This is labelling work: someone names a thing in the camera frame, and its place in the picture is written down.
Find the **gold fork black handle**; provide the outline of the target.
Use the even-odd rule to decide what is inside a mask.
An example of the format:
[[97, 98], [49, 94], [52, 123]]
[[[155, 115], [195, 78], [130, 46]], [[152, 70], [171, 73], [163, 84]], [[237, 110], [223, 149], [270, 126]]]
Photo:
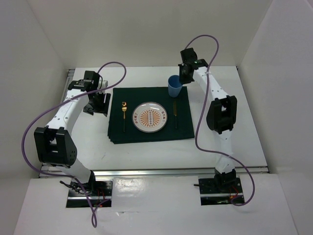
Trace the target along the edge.
[[126, 111], [127, 111], [127, 102], [122, 101], [122, 112], [123, 112], [123, 132], [126, 132]]

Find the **blue plastic cup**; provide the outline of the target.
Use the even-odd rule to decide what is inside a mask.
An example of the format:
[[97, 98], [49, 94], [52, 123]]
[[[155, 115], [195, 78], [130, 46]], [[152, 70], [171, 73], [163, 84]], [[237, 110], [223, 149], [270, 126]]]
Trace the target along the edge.
[[172, 75], [168, 78], [168, 94], [170, 97], [177, 97], [182, 89], [178, 75]]

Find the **gold knife black handle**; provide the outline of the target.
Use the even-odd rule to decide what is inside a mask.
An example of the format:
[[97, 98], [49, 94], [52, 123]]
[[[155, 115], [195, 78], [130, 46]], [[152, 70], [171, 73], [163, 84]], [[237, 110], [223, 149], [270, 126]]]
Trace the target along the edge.
[[175, 118], [175, 129], [178, 129], [178, 120], [177, 120], [177, 102], [174, 100], [173, 102], [173, 114]]

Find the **orange sunburst patterned plate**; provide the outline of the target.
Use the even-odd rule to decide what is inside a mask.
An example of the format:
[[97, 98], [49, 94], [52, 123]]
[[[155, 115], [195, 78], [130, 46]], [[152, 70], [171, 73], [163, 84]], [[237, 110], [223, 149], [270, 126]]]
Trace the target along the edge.
[[132, 113], [133, 125], [144, 133], [158, 132], [166, 125], [167, 120], [167, 111], [155, 102], [141, 103]]

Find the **dark green cloth napkin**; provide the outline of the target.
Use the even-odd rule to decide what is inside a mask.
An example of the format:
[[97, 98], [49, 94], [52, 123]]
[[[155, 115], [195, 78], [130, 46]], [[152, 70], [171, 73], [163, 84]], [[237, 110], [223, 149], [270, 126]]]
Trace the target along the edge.
[[[175, 129], [173, 102], [177, 102], [178, 129]], [[126, 132], [123, 132], [122, 101], [127, 102]], [[154, 133], [144, 133], [132, 122], [134, 109], [144, 102], [155, 102], [165, 108], [168, 114], [166, 125]], [[114, 88], [108, 126], [108, 137], [114, 144], [173, 141], [195, 137], [189, 105], [188, 91], [183, 87], [176, 98], [168, 94], [167, 87]]]

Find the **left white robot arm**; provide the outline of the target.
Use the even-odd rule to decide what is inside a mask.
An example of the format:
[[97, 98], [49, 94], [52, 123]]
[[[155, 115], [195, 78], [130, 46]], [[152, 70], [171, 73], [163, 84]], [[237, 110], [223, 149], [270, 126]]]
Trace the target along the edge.
[[111, 95], [103, 91], [107, 86], [107, 81], [98, 73], [85, 71], [83, 79], [73, 80], [69, 84], [66, 104], [58, 109], [45, 127], [38, 127], [34, 132], [40, 162], [78, 179], [79, 189], [85, 195], [94, 194], [97, 183], [93, 171], [78, 160], [78, 150], [71, 133], [81, 112], [90, 115], [108, 114]]

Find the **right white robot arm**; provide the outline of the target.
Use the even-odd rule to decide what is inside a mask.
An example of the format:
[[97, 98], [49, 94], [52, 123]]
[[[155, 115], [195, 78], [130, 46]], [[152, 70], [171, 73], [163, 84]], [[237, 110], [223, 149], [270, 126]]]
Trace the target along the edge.
[[230, 96], [218, 83], [209, 65], [204, 59], [198, 59], [193, 48], [180, 52], [182, 63], [179, 64], [179, 82], [189, 84], [197, 82], [205, 93], [201, 117], [196, 127], [199, 133], [202, 117], [207, 105], [206, 124], [212, 131], [217, 150], [205, 150], [217, 154], [213, 186], [219, 192], [226, 191], [236, 180], [236, 171], [232, 159], [231, 134], [236, 122], [237, 98]]

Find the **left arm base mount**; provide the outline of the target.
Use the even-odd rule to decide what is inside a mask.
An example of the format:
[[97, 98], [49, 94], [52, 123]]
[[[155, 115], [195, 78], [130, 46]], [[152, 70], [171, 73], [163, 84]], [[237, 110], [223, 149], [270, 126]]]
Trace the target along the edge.
[[[87, 208], [89, 204], [86, 196], [76, 181], [60, 183], [68, 188], [67, 208]], [[112, 206], [112, 180], [96, 181], [93, 188], [88, 184], [83, 184], [89, 197], [91, 205], [95, 207], [108, 208]]]

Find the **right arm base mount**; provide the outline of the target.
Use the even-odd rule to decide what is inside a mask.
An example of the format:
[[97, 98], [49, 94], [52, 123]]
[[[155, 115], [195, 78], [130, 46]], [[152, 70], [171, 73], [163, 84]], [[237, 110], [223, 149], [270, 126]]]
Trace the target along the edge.
[[234, 183], [224, 188], [219, 188], [213, 178], [199, 179], [194, 186], [199, 189], [202, 206], [227, 205], [231, 204], [231, 200], [235, 204], [243, 204], [245, 202], [239, 177], [236, 178]]

